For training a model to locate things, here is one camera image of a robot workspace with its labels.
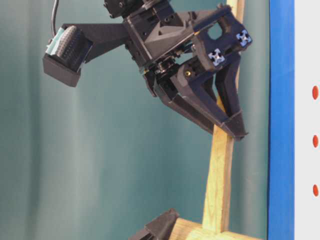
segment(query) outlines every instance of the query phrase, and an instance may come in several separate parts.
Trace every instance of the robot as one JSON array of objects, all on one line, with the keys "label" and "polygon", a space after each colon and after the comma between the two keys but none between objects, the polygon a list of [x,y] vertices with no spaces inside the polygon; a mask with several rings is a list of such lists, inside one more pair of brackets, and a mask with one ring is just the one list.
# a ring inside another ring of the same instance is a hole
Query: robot
[{"label": "robot", "polygon": [[[214,125],[236,140],[245,130],[236,75],[252,38],[231,7],[175,12],[168,0],[104,0],[116,24],[63,24],[56,32],[59,1],[52,13],[52,34],[43,57],[44,72],[75,87],[83,64],[124,45],[153,97],[210,134]],[[218,24],[217,39],[208,30]],[[183,54],[192,57],[176,63]],[[223,104],[220,108],[213,83]]]}]

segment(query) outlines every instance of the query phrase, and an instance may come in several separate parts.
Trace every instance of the metal screw head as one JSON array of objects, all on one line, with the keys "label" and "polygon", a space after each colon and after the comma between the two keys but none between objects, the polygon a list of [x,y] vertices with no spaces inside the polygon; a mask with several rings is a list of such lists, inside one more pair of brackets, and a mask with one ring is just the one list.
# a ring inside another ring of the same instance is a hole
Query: metal screw head
[{"label": "metal screw head", "polygon": [[185,71],[184,73],[187,77],[190,77],[191,76],[191,72],[189,70]]},{"label": "metal screw head", "polygon": [[191,51],[196,52],[196,46],[194,44],[191,46]]}]

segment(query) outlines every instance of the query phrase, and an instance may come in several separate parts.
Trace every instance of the green backdrop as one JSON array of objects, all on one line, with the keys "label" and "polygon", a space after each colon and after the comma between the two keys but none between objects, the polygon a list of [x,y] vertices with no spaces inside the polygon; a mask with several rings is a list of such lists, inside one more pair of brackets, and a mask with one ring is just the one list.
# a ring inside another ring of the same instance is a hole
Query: green backdrop
[{"label": "green backdrop", "polygon": [[[179,11],[218,0],[173,0]],[[43,74],[53,1],[0,8],[0,239],[127,239],[169,208],[201,222],[211,136],[151,97],[124,47],[86,65],[77,88]],[[114,23],[103,1],[62,0],[62,23]],[[239,95],[231,231],[266,238],[269,3],[247,0],[254,44]]]}]

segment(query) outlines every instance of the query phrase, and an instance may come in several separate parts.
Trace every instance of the wooden stick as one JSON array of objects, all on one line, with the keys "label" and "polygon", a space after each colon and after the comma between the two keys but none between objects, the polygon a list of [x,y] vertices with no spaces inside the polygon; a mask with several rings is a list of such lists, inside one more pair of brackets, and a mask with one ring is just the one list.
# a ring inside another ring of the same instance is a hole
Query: wooden stick
[{"label": "wooden stick", "polygon": [[[232,7],[232,13],[242,22],[245,10],[245,0],[227,0]],[[236,84],[239,82],[239,71]],[[229,228],[231,168],[234,140],[218,127],[214,127],[204,201],[202,227],[217,234]]]},{"label": "wooden stick", "polygon": [[258,240],[257,238],[223,232],[215,234],[213,231],[202,228],[201,224],[178,218],[169,240]]}]

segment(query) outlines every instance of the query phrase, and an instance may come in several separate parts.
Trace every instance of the red dot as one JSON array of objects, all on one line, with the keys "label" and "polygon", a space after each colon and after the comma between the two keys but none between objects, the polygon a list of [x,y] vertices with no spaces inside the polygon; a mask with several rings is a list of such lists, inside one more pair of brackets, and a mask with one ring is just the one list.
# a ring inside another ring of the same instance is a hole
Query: red dot
[{"label": "red dot", "polygon": [[319,196],[319,189],[317,185],[313,185],[313,194],[318,197]]},{"label": "red dot", "polygon": [[319,139],[318,139],[318,136],[317,136],[317,135],[314,135],[314,136],[313,136],[312,142],[313,142],[313,146],[314,146],[315,148],[318,147],[318,145],[319,145]]},{"label": "red dot", "polygon": [[314,86],[312,89],[312,97],[314,100],[319,97],[319,88],[317,86]]}]

